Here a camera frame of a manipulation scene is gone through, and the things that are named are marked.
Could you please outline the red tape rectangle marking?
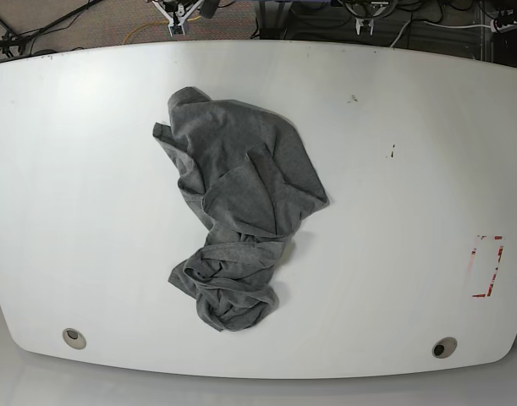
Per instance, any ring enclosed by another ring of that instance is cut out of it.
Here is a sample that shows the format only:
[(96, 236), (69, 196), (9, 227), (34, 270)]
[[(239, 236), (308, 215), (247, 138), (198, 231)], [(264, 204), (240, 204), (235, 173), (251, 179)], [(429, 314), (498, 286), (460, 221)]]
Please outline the red tape rectangle marking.
[(474, 299), (484, 299), (492, 294), (502, 260), (504, 237), (477, 235), (470, 254), (468, 273), (469, 294)]

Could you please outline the black tripod stand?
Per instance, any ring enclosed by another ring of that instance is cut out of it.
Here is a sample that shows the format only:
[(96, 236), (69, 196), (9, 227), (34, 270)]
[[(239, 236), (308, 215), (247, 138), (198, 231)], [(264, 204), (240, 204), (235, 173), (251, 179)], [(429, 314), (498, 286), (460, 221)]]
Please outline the black tripod stand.
[(47, 25), (22, 32), (14, 30), (0, 17), (0, 27), (4, 30), (0, 39), (0, 63), (32, 57), (34, 45), (39, 38), (67, 30), (82, 14), (100, 3), (102, 3), (102, 0), (87, 1)]

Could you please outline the white power strip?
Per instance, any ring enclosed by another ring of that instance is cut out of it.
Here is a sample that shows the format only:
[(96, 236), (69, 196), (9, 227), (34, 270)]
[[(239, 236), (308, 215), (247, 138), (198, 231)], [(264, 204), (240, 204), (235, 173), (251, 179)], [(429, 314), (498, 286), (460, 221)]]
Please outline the white power strip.
[(517, 14), (499, 15), (491, 22), (490, 28), (493, 33), (505, 33), (511, 30), (517, 30)]

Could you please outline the grey T-shirt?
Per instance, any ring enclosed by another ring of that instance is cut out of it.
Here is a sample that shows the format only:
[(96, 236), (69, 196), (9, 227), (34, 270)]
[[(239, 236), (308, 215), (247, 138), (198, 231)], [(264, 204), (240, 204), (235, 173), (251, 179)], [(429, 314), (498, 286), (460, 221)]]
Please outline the grey T-shirt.
[(213, 329), (253, 327), (277, 308), (275, 267), (300, 224), (327, 206), (327, 193), (297, 130), (275, 113), (185, 87), (170, 96), (168, 114), (153, 137), (207, 229), (169, 282)]

